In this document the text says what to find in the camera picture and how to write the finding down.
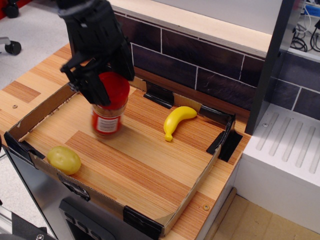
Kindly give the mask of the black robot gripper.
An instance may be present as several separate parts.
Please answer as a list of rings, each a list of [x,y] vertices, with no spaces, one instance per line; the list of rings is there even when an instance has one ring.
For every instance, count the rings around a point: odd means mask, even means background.
[[[128,81],[135,78],[134,64],[121,25],[107,0],[58,0],[58,16],[65,21],[72,57],[60,71],[71,90],[90,104],[111,104],[100,74],[108,71]]]

